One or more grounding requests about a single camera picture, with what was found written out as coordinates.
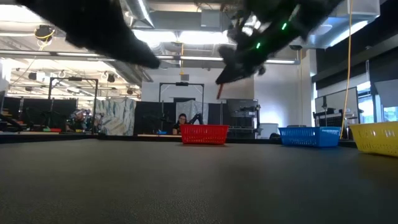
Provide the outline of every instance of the black mat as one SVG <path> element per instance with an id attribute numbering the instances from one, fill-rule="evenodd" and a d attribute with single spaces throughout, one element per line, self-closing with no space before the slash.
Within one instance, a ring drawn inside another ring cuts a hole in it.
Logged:
<path id="1" fill-rule="evenodd" d="M 396 223 L 398 159 L 96 139 L 0 145 L 0 223 Z"/>

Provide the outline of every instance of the woman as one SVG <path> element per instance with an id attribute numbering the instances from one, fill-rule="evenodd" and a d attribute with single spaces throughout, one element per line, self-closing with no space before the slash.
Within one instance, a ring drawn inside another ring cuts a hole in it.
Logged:
<path id="1" fill-rule="evenodd" d="M 174 135 L 181 134 L 180 125 L 185 124 L 186 122 L 187 122 L 187 115 L 180 114 L 180 116 L 178 116 L 177 124 L 173 126 L 173 134 Z"/>

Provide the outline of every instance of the red basket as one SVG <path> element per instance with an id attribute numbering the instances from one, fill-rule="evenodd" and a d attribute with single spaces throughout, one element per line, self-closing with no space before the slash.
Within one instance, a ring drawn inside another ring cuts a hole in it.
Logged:
<path id="1" fill-rule="evenodd" d="M 225 144 L 228 125 L 183 124 L 180 129 L 184 144 Z"/>

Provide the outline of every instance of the plastic basket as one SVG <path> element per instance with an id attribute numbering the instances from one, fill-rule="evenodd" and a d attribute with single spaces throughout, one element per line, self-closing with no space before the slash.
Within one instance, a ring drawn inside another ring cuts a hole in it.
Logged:
<path id="1" fill-rule="evenodd" d="M 398 157 L 398 122 L 352 124 L 349 127 L 360 151 Z"/>
<path id="2" fill-rule="evenodd" d="M 227 125 L 181 125 L 184 144 L 225 144 Z"/>
<path id="3" fill-rule="evenodd" d="M 336 147 L 339 127 L 279 128 L 285 146 Z"/>

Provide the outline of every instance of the window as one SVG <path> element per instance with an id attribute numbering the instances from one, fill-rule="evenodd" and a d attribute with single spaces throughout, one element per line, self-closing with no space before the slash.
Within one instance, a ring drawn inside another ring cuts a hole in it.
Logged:
<path id="1" fill-rule="evenodd" d="M 398 107 L 384 108 L 384 121 L 398 121 Z"/>
<path id="2" fill-rule="evenodd" d="M 372 96 L 365 96 L 365 97 L 359 98 L 358 99 L 358 107 L 360 110 L 363 110 L 363 112 L 359 114 L 361 124 L 373 123 L 374 115 L 373 115 Z"/>

